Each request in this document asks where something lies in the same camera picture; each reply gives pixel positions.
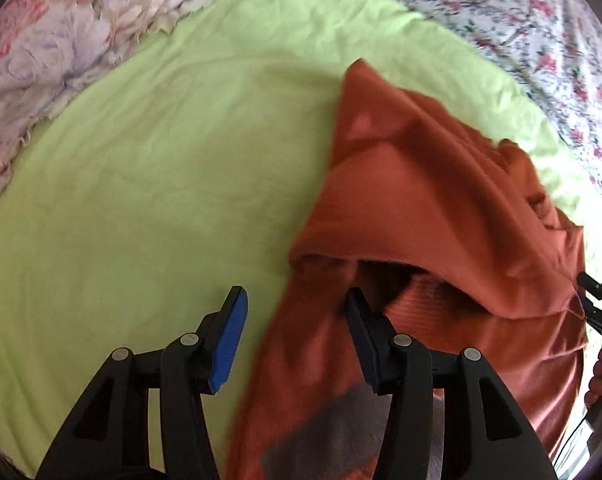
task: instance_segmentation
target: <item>floral fabric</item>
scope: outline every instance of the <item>floral fabric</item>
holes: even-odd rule
[[[32,126],[213,0],[7,0],[0,9],[0,193]]]
[[[602,26],[585,0],[399,0],[507,70],[602,194]]]

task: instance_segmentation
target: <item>silver screw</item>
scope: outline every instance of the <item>silver screw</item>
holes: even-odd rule
[[[187,334],[183,334],[179,341],[181,341],[183,346],[193,346],[199,342],[199,336],[194,332],[188,332]]]
[[[123,361],[124,359],[127,359],[129,355],[130,352],[127,348],[117,348],[114,352],[112,352],[112,358],[115,361]]]
[[[392,341],[398,346],[410,346],[412,344],[412,338],[407,334],[397,334]]]
[[[466,348],[463,351],[463,355],[470,361],[478,361],[481,359],[481,352],[479,352],[476,348]]]

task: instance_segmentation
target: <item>rust-colored garment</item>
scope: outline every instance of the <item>rust-colored garment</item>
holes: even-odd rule
[[[351,399],[363,377],[340,312],[355,285],[377,308],[389,301],[395,329],[429,348],[480,349],[553,452],[582,375],[585,323],[573,286],[584,269],[582,230],[552,206],[516,144],[494,148],[438,102],[357,61],[343,83],[331,171],[290,262],[227,478],[370,478],[374,457],[354,442],[360,435],[321,443],[329,454],[353,439],[360,456],[334,467],[309,442],[327,433],[322,413],[348,412],[343,403],[330,411],[339,399],[360,406]]]

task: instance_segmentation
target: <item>green bed sheet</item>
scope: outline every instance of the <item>green bed sheet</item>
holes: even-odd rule
[[[0,199],[0,449],[20,468],[36,471],[112,349],[162,348],[240,284],[244,336],[229,383],[204,401],[222,462],[360,57],[527,150],[602,278],[602,199],[472,46],[391,0],[218,0],[40,124]]]

